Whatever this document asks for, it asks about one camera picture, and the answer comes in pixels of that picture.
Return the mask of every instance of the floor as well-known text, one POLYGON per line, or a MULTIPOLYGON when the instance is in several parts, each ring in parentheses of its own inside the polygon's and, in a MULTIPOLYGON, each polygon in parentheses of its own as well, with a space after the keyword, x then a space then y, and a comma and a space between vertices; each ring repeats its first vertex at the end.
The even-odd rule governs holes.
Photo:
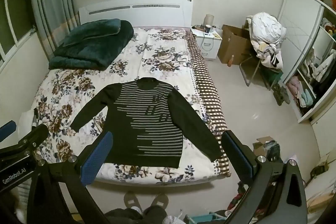
MULTIPOLYGON (((311 169, 320 159, 310 123, 298 124, 293 109, 286 103, 278 106, 260 78, 256 77, 247 87, 238 66, 227 67, 218 59, 208 61, 207 65, 221 98, 228 129, 250 148, 258 137, 273 137, 280 144, 282 159, 295 157, 303 179, 308 180, 311 169)), ((104 213, 125 208, 123 196, 132 190, 142 208, 148 207, 157 193, 164 192, 169 197, 168 214, 177 216, 183 210, 184 215, 198 215, 227 208, 237 194, 239 181, 232 167, 231 172, 229 178, 200 185, 158 189, 95 182, 87 188, 104 213)), ((71 212, 76 212, 64 185, 62 189, 71 212)))

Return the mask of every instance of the bedspread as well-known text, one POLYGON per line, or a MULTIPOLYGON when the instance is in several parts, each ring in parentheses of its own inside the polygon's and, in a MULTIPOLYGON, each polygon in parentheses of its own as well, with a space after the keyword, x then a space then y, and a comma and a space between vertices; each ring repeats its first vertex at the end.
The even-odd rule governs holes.
MULTIPOLYGON (((154 77, 174 86, 192 105, 220 143, 226 124, 216 88, 190 32, 171 29, 134 29, 134 36, 105 71, 50 70, 38 88, 32 108, 49 137, 38 148, 48 162, 79 155, 100 134, 107 113, 103 109, 78 133, 70 128, 82 107, 103 87, 113 83, 154 77)), ((229 176, 228 159, 210 162, 188 139, 178 169, 104 163, 97 180, 133 184, 204 182, 229 176)))

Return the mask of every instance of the striped sweater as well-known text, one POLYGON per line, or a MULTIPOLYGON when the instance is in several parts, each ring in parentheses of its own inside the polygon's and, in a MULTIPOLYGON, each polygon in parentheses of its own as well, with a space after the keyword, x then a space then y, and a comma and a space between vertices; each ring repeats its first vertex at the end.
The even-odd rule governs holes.
POLYGON ((211 161, 222 153, 216 138, 185 98, 168 83, 141 78, 103 88, 77 114, 78 130, 108 107, 103 131, 113 134, 105 162, 179 167, 183 136, 211 161))

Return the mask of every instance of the dark green blanket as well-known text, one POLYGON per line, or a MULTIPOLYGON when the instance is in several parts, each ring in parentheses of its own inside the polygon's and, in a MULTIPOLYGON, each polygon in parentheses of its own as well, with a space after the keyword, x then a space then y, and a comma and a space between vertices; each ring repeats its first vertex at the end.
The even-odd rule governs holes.
POLYGON ((70 32, 55 50, 49 69, 105 70, 133 37, 126 20, 98 20, 70 32))

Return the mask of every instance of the nightstand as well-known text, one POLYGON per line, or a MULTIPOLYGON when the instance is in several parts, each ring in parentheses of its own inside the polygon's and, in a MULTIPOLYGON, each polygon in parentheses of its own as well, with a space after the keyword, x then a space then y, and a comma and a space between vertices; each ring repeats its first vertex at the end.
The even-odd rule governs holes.
POLYGON ((201 54, 204 58, 216 59, 219 46, 222 38, 217 38, 213 34, 217 32, 205 33, 199 30, 191 29, 193 35, 196 36, 196 42, 201 49, 201 54))

